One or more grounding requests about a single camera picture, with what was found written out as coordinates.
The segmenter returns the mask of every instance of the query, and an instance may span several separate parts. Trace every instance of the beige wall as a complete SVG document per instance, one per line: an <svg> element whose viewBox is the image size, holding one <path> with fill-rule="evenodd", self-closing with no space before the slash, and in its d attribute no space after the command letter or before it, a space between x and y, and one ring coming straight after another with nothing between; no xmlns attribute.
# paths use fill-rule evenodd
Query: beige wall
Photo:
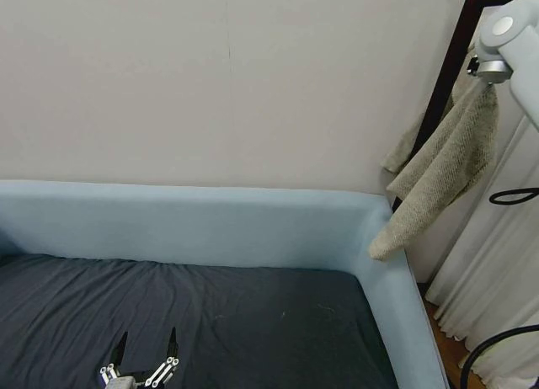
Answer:
<svg viewBox="0 0 539 389"><path fill-rule="evenodd" d="M462 2L0 0L0 178L382 193Z"/></svg>

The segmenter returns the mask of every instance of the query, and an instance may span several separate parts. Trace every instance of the black cable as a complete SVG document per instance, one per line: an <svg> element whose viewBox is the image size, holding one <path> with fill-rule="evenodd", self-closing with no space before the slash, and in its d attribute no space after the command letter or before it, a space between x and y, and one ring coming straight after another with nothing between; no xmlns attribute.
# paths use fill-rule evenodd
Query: black cable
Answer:
<svg viewBox="0 0 539 389"><path fill-rule="evenodd" d="M525 197L519 198L517 200L500 200L499 198L507 197L510 195L521 195L527 194ZM488 197L488 200L491 204L496 205L517 205L522 204L523 202L533 200L539 195L539 188L529 188L529 189L507 189L506 191L499 191L496 194L492 194Z"/></svg>
<svg viewBox="0 0 539 389"><path fill-rule="evenodd" d="M470 375L470 371L472 370L472 365L475 362L475 360L488 348L492 347L493 345L499 343L502 340L505 340L506 338L517 336L519 334L524 333L532 333L532 332L539 332L539 324L532 324L530 326L524 326L523 328L512 328L511 330L507 330L506 332L502 332L499 334L496 334L495 336L486 339L480 345L478 345L468 356L466 362L464 363L464 366L462 367L461 372L461 389L467 389L468 388L468 376Z"/></svg>

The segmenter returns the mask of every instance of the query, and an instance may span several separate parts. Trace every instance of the white curtain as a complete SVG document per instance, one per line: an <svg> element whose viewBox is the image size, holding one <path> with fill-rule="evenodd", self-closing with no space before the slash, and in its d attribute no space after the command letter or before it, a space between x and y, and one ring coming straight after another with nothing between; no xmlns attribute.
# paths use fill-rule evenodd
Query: white curtain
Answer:
<svg viewBox="0 0 539 389"><path fill-rule="evenodd" d="M539 197L492 205L500 190L539 187L539 133L524 118L477 209L435 277L427 300L450 337L469 350L496 333L539 323ZM504 341L473 370L490 388L530 387L539 375L539 333Z"/></svg>

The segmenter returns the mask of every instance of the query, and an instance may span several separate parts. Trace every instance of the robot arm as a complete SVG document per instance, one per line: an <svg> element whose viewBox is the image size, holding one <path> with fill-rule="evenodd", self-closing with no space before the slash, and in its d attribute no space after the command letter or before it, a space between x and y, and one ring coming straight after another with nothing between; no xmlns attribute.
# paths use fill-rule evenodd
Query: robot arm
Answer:
<svg viewBox="0 0 539 389"><path fill-rule="evenodd" d="M163 388L170 381L179 364L176 328L173 328L170 333L167 359L155 371L132 372L121 376L118 367L124 357L126 344L127 332L124 333L118 345L112 350L110 363L99 370L105 389L136 389L142 386Z"/></svg>
<svg viewBox="0 0 539 389"><path fill-rule="evenodd" d="M510 78L516 102L539 130L539 0L514 0L481 26L475 74L489 83Z"/></svg>

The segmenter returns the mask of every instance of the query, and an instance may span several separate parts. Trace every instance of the hanging towel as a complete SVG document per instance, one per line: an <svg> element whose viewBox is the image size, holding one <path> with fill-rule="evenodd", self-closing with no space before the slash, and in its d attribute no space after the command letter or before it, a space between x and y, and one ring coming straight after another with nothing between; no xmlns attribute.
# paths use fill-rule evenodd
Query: hanging towel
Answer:
<svg viewBox="0 0 539 389"><path fill-rule="evenodd" d="M446 116L408 164L420 122L403 136L383 163L393 173L400 171L387 190L403 203L371 243L372 258L386 260L407 246L478 182L494 159L498 114L494 86L461 77Z"/></svg>

